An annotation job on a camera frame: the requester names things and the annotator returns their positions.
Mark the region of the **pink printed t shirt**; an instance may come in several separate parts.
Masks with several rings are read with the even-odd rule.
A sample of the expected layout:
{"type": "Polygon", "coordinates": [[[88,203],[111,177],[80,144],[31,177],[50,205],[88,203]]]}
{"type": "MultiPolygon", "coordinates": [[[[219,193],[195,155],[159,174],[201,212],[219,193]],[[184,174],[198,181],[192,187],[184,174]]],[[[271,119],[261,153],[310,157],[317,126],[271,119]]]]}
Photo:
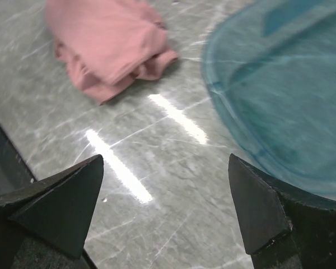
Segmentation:
{"type": "Polygon", "coordinates": [[[157,80],[178,59],[146,1],[46,1],[54,55],[84,94],[104,103],[136,80],[157,80]]]}

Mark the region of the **teal plastic basin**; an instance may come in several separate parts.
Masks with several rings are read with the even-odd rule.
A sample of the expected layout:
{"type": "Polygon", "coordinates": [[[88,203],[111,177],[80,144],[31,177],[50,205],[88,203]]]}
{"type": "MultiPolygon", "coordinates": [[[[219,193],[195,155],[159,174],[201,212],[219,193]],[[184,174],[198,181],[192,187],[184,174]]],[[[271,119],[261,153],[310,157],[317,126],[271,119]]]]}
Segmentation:
{"type": "Polygon", "coordinates": [[[266,173],[336,200],[336,1],[256,1],[220,22],[203,78],[266,173]]]}

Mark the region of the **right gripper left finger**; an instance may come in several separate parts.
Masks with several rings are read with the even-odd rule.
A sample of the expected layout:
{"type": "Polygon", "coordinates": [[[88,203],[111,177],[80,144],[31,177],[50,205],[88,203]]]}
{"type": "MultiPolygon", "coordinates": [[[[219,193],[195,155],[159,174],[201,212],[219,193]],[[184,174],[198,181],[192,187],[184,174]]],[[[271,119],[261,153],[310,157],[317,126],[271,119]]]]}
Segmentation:
{"type": "Polygon", "coordinates": [[[0,268],[96,268],[84,245],[103,173],[95,155],[0,194],[0,268]]]}

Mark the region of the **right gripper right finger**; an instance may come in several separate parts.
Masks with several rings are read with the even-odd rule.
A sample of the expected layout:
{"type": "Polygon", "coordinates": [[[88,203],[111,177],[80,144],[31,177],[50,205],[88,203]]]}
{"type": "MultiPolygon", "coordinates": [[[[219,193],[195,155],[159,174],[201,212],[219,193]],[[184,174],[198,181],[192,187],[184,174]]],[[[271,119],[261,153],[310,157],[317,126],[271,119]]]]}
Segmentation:
{"type": "Polygon", "coordinates": [[[228,177],[254,268],[336,268],[336,201],[276,179],[234,154],[228,177]]]}

